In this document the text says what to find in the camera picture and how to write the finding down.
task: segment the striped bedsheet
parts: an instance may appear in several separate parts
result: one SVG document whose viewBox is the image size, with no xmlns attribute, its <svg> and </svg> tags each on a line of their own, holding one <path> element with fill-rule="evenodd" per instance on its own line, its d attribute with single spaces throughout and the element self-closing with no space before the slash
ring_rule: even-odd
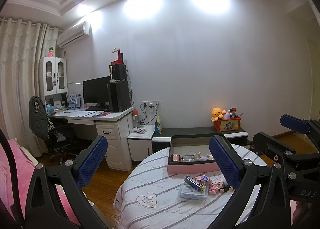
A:
<svg viewBox="0 0 320 229">
<path fill-rule="evenodd" d="M 242 159 L 266 166 L 255 153 L 238 145 L 232 146 Z M 178 191 L 186 174 L 167 174 L 168 152 L 169 148 L 166 148 L 146 158 L 119 188 L 113 204 L 121 212 L 119 229 L 207 228 L 230 199 L 232 192 L 209 195 L 203 202 L 180 198 Z M 188 175 L 207 175 L 213 181 L 223 178 L 220 171 Z M 247 219 L 259 189 L 260 185 L 255 186 L 238 223 Z"/>
</svg>

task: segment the beige curtain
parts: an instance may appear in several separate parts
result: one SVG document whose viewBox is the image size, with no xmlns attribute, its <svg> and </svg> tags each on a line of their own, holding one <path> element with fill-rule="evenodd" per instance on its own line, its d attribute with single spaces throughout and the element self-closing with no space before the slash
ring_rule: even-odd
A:
<svg viewBox="0 0 320 229">
<path fill-rule="evenodd" d="M 47 148 L 29 128 L 29 99 L 39 95 L 39 60 L 50 46 L 55 48 L 57 36 L 57 28 L 40 23 L 11 18 L 0 23 L 0 128 L 35 157 Z"/>
</svg>

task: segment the white cabinet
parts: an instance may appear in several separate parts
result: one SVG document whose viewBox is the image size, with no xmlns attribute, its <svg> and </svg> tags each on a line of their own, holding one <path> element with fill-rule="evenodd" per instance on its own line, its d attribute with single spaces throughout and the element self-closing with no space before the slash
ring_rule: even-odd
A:
<svg viewBox="0 0 320 229">
<path fill-rule="evenodd" d="M 60 57 L 40 59 L 40 93 L 42 96 L 68 92 L 67 60 Z"/>
<path fill-rule="evenodd" d="M 143 161 L 152 154 L 151 140 L 132 140 L 128 139 L 132 161 Z"/>
<path fill-rule="evenodd" d="M 130 134 L 128 116 L 132 115 L 128 114 L 117 122 L 95 123 L 98 135 L 108 140 L 106 160 L 109 168 L 129 171 L 132 166 L 127 141 L 127 136 Z"/>
<path fill-rule="evenodd" d="M 153 153 L 151 139 L 155 132 L 155 127 L 154 125 L 143 125 L 141 128 L 146 129 L 144 134 L 132 132 L 127 136 L 133 165 L 138 165 Z"/>
<path fill-rule="evenodd" d="M 68 92 L 67 84 L 67 60 L 65 58 L 56 57 L 56 78 L 57 78 L 57 94 Z"/>
</svg>

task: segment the doorway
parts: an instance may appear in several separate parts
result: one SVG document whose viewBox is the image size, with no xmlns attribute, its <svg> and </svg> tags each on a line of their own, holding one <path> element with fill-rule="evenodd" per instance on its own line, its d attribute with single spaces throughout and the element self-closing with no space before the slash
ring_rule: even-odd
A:
<svg viewBox="0 0 320 229">
<path fill-rule="evenodd" d="M 307 39 L 312 71 L 310 119 L 320 119 L 320 52 L 317 43 Z"/>
</svg>

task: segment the snack bag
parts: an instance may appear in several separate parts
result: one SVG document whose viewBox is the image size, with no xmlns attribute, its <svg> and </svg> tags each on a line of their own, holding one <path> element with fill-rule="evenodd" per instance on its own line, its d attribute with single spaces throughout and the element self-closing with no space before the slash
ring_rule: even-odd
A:
<svg viewBox="0 0 320 229">
<path fill-rule="evenodd" d="M 160 134 L 161 132 L 162 132 L 161 118 L 159 115 L 157 115 L 156 123 L 155 123 L 155 133 Z"/>
</svg>

